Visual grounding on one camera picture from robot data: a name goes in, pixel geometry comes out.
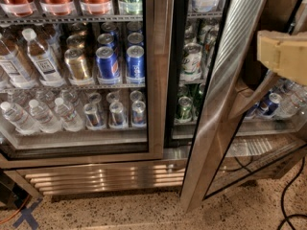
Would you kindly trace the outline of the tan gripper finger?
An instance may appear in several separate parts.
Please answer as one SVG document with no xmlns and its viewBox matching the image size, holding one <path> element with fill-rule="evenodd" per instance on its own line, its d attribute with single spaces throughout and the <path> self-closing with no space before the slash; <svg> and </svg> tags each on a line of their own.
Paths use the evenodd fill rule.
<svg viewBox="0 0 307 230">
<path fill-rule="evenodd" d="M 257 59 L 278 76 L 307 85 L 307 33 L 257 33 Z"/>
</svg>

